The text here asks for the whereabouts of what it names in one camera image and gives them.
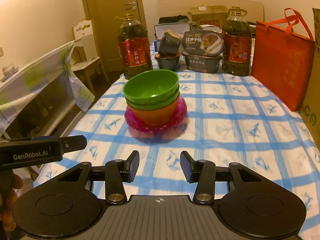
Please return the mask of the person's left hand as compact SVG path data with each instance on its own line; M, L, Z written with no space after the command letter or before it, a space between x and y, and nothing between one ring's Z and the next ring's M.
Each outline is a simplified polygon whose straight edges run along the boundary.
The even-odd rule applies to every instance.
M1 171L1 230L11 232L16 228L12 210L18 196L15 190L23 188L23 180L13 170Z

